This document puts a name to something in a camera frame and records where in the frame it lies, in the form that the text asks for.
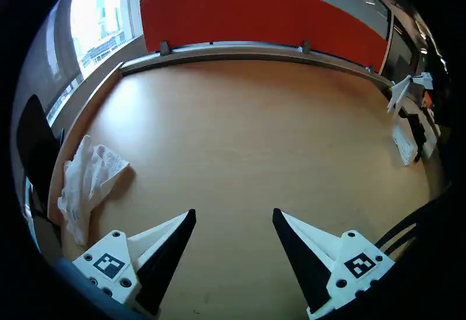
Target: orange divider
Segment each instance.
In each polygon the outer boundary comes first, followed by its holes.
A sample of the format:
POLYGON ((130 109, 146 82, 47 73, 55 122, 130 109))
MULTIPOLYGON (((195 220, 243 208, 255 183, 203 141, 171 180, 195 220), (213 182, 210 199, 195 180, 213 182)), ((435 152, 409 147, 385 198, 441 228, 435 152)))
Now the orange divider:
POLYGON ((321 0, 141 0, 147 50, 216 41, 259 41, 333 54, 378 70, 387 41, 321 0))

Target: crumpled paper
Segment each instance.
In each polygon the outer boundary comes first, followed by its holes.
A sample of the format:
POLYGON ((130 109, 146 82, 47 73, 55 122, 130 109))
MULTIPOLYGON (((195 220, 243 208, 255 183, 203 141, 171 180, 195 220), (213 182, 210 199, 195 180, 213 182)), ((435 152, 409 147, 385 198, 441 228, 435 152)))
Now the crumpled paper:
POLYGON ((77 244, 87 244, 91 211, 110 193, 128 166, 128 161, 106 146, 92 147, 89 135, 84 136, 73 160, 65 163, 65 185, 58 208, 77 244))

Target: black chair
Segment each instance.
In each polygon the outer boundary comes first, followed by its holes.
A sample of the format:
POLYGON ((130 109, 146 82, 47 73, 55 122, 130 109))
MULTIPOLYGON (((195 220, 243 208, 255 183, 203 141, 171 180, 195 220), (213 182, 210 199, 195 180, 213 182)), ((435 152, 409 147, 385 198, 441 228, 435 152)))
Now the black chair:
POLYGON ((48 220, 48 190, 64 134, 65 131, 62 129, 57 137, 54 136, 39 98, 35 94, 32 95, 18 123, 16 146, 24 173, 39 198, 41 211, 36 209, 33 202, 30 202, 31 214, 46 220, 48 220))

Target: glass window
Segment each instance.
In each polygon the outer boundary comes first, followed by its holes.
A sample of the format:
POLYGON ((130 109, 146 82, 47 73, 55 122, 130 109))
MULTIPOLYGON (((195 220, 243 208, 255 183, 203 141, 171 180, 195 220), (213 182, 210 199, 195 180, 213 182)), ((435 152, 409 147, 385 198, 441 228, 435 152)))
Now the glass window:
POLYGON ((72 0, 71 35, 83 78, 131 37, 125 37, 120 0, 72 0))

